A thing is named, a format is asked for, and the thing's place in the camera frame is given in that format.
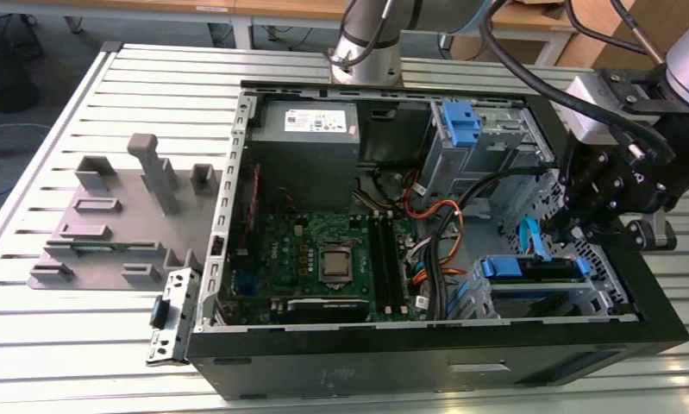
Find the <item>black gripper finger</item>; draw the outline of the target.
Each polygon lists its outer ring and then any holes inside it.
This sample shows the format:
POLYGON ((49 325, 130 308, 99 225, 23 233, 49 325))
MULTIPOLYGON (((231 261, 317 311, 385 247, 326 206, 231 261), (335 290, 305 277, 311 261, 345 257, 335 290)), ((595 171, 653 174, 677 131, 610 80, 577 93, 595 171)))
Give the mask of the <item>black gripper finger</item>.
POLYGON ((574 228, 586 235, 609 227, 613 220, 609 202, 623 187, 623 180, 611 167, 607 146, 571 144, 567 147, 558 171, 562 205, 547 219, 547 235, 554 242, 573 241, 574 228))
POLYGON ((614 210, 598 210, 582 222, 579 229, 590 244, 607 248, 638 250, 638 224, 634 220, 622 224, 614 210))

